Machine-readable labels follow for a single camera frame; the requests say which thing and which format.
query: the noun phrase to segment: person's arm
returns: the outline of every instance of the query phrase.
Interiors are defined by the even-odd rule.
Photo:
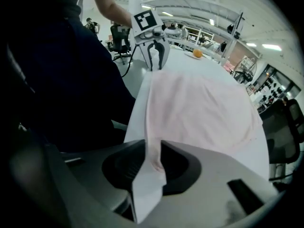
[[[98,34],[99,31],[100,31],[100,24],[98,24],[98,23],[96,23],[96,22],[93,22],[93,23],[94,23],[94,26],[95,26],[95,27],[97,26],[97,28],[98,28],[98,31],[96,32],[96,34]]]
[[[96,5],[103,16],[117,24],[132,27],[131,14],[117,5],[115,0],[95,0]]]

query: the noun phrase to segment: orange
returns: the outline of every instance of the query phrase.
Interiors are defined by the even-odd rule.
[[[199,49],[194,49],[194,50],[193,50],[193,54],[194,54],[194,56],[196,56],[196,57],[198,57],[198,58],[200,58],[200,57],[203,56],[202,51],[199,50]]]

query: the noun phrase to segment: pink towel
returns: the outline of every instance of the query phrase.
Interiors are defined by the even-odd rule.
[[[229,154],[261,125],[243,85],[169,71],[152,75],[145,123],[149,148],[168,140]]]

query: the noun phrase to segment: ceiling light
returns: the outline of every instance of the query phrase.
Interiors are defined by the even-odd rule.
[[[249,47],[256,47],[255,43],[246,43],[246,45],[249,46]]]
[[[263,44],[262,46],[264,48],[267,48],[267,49],[273,49],[273,50],[276,50],[276,51],[282,51],[282,49],[279,46],[277,46],[277,45]]]
[[[145,8],[145,9],[151,9],[151,7],[145,6],[145,5],[142,5],[142,7]]]
[[[167,12],[162,12],[162,13],[164,13],[164,14],[166,14],[166,15],[168,15],[168,16],[173,17],[173,15],[172,15],[172,14],[169,14],[169,13],[167,13]]]

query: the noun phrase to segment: black office chair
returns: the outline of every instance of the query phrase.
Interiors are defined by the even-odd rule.
[[[111,26],[111,33],[113,36],[113,46],[111,47],[111,50],[116,51],[119,54],[114,57],[113,61],[121,58],[125,65],[123,61],[124,57],[131,57],[131,55],[122,55],[123,53],[127,54],[130,51],[130,43],[128,41],[130,28],[121,25],[113,25]]]
[[[281,100],[274,102],[260,114],[267,139],[269,163],[274,164],[274,175],[277,167],[282,173],[276,178],[273,174],[270,181],[285,178],[285,165],[295,162],[300,155],[300,145],[304,135],[304,117],[296,100],[290,100],[285,106]]]

